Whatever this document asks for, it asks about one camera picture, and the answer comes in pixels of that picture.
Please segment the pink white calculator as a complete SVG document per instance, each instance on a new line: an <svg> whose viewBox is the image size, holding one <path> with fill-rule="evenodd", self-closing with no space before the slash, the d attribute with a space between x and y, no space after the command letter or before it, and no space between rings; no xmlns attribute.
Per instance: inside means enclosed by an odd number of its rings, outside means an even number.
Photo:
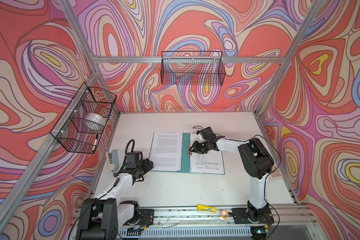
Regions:
<svg viewBox="0 0 360 240"><path fill-rule="evenodd" d="M269 179L279 179L279 178L283 178L283 173L280 170L280 167L274 165L269 175Z"/></svg>

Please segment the teal paper folder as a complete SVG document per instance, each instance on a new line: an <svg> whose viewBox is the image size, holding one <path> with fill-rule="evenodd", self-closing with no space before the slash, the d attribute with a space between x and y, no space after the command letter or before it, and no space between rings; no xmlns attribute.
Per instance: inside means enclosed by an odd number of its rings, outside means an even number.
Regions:
<svg viewBox="0 0 360 240"><path fill-rule="evenodd" d="M188 146L191 146L196 140L196 134L192 133L182 133L183 134L183 143L182 143L182 165L181 170L176 173L191 173L190 172L190 158L188 156Z"/></svg>

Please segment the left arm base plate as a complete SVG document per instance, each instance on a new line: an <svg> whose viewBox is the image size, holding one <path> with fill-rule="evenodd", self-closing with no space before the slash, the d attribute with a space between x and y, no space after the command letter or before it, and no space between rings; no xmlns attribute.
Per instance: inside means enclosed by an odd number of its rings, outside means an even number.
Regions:
<svg viewBox="0 0 360 240"><path fill-rule="evenodd" d="M131 220L128 220L123 224L124 227L129 226L140 226L140 227L149 227L154 223L154 209L140 209L139 217L133 217Z"/></svg>

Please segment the white paper sheets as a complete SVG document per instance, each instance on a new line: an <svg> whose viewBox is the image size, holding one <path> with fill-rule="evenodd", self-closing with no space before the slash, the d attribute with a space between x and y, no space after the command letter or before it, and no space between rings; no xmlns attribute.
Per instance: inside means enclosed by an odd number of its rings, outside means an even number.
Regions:
<svg viewBox="0 0 360 240"><path fill-rule="evenodd" d="M189 153L190 172L197 174L224 175L224 160L222 152L208 151L207 154Z"/></svg>

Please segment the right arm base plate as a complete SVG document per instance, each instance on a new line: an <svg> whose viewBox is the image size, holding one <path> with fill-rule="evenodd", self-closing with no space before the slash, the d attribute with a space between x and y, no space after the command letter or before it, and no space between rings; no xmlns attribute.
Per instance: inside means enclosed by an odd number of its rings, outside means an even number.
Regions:
<svg viewBox="0 0 360 240"><path fill-rule="evenodd" d="M253 208L233 208L229 216L234 218L235 224L272 225L275 223L269 207L257 210Z"/></svg>

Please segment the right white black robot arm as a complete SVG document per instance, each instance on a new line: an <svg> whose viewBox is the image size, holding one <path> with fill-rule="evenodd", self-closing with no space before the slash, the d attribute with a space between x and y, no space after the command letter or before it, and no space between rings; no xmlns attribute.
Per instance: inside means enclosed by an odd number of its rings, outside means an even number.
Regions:
<svg viewBox="0 0 360 240"><path fill-rule="evenodd" d="M211 127L194 127L196 140L191 145L189 153L207 154L209 151L230 152L241 157L247 174L251 177L251 195L248 200L246 216L255 223L261 220L270 209L266 199L266 181L275 164L258 135L249 140L233 140L217 135Z"/></svg>

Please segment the printed white paper sheet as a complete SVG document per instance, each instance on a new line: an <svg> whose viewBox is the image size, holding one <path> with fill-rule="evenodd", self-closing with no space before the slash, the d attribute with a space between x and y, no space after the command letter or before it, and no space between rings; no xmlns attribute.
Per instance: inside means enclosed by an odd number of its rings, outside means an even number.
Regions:
<svg viewBox="0 0 360 240"><path fill-rule="evenodd" d="M183 134L173 132L154 132L149 160L153 171L179 172L182 165Z"/></svg>

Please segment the white tape roll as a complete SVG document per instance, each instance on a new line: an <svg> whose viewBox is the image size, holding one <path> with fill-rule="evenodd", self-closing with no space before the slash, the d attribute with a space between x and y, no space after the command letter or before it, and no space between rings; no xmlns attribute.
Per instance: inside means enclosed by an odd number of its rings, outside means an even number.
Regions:
<svg viewBox="0 0 360 240"><path fill-rule="evenodd" d="M97 125L100 125L100 126L105 126L106 125L106 120L104 117L102 117L101 115L99 114L96 114L96 113L89 113L85 116L84 118L85 120L89 121L89 122L92 122L92 123L95 123Z"/></svg>

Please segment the metal folder clip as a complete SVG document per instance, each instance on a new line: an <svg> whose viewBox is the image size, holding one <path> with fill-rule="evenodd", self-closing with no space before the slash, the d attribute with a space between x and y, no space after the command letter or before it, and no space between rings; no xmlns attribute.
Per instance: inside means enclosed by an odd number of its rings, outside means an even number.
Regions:
<svg viewBox="0 0 360 240"><path fill-rule="evenodd" d="M189 156L189 158L192 156L192 152L191 152L191 146L188 146L188 156Z"/></svg>

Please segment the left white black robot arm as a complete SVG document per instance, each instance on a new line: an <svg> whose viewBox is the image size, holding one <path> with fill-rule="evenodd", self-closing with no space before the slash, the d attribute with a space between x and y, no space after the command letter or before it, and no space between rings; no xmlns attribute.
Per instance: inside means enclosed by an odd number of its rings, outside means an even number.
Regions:
<svg viewBox="0 0 360 240"><path fill-rule="evenodd" d="M115 182L98 197L84 201L77 222L77 240L115 240L121 226L140 223L138 202L121 198L136 182L144 181L153 162L144 159L140 151L124 154L124 161L115 174Z"/></svg>

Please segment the grey blue stapler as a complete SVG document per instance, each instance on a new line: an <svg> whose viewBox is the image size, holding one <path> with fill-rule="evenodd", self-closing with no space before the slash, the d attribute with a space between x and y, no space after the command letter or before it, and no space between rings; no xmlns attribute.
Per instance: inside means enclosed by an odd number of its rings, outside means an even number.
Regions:
<svg viewBox="0 0 360 240"><path fill-rule="evenodd" d="M119 169L118 152L116 149L112 150L106 154L106 163L107 163L108 169L111 172L116 173L118 171L118 169Z"/></svg>

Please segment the yellow glue stick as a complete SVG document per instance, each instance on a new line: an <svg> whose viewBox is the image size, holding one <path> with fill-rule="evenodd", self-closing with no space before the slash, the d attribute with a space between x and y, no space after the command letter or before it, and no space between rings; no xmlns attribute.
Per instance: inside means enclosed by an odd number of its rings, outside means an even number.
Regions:
<svg viewBox="0 0 360 240"><path fill-rule="evenodd" d="M215 207L206 206L206 205L202 205L202 204L197 205L197 210L198 211L211 212L211 213L216 213L217 212L217 209Z"/></svg>

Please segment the black white marker pen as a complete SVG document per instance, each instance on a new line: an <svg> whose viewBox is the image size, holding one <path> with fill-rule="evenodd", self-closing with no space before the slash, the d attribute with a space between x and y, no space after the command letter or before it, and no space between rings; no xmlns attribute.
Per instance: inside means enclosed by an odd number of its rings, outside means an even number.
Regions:
<svg viewBox="0 0 360 240"><path fill-rule="evenodd" d="M94 138L94 142L92 144L92 149L91 149L92 153L95 152L95 150L97 148L97 145L98 145L98 135L96 135L95 138Z"/></svg>

